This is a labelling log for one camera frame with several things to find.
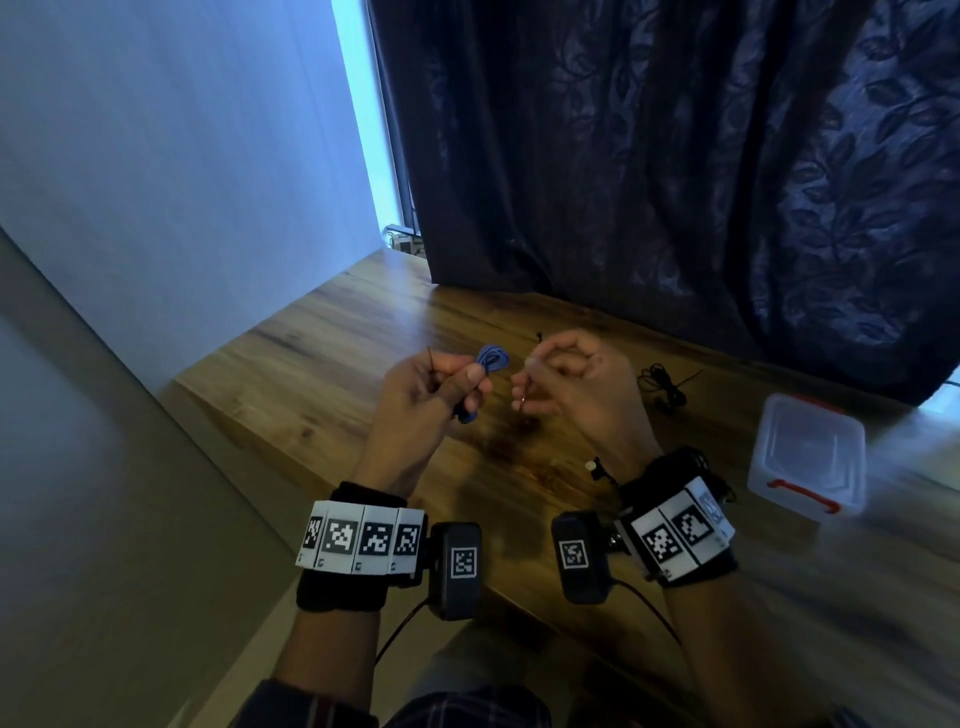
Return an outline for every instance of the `coiled blue cable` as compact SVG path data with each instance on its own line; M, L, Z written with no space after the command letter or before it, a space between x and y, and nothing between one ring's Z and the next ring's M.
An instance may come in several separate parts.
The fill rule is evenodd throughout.
M477 364L482 364L483 368L487 370L487 374L490 372L499 372L509 363L510 356L500 349L500 347L496 347L493 344L488 344L477 354ZM477 419L477 413L467 412L467 408L464 407L462 401L453 408L453 414L457 420L460 421L461 425L469 425Z

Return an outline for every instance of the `hand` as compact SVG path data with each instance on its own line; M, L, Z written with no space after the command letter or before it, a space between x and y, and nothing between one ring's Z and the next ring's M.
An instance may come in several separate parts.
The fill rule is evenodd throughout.
M350 480L409 498L434 451L444 441L453 408L479 410L493 383L468 354L424 349L383 377L373 425Z
M663 455L630 360L587 331L564 331L544 340L512 382L515 410L526 395L524 414L565 415L619 483L639 477Z

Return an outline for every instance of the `wooden table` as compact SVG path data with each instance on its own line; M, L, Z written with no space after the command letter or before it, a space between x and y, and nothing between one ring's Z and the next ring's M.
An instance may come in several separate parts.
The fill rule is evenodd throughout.
M830 695L875 725L960 724L960 426L811 377L738 361L595 311L535 294L434 286L426 262L382 251L320 286L184 372L179 384L235 442L312 497L326 497L357 459L379 382L426 345L503 347L511 365L472 425L456 425L420 484L432 521L483 527L486 583L514 604L677 705L696 706L679 648L624 590L600 607L564 601L550 543L563 510L616 500L584 468L594 455L559 420L510 408L510 374L536 332L582 327L628 353L639 370L660 362L685 387L673 416L651 407L666 449L704 450L738 502L743 570L783 634ZM745 490L764 400L773 392L828 401L867 427L869 503L858 519L824 526ZM661 609L627 557L619 578Z

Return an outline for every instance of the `transparent plastic box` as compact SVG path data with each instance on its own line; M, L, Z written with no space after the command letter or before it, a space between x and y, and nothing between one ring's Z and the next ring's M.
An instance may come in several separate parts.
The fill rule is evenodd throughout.
M853 417L786 395L763 405L747 487L818 522L867 501L867 438Z

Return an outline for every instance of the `dark curtain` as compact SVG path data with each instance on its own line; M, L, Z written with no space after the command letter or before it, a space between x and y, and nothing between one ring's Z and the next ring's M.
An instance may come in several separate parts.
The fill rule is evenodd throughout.
M960 361L960 0L371 0L434 281L909 403Z

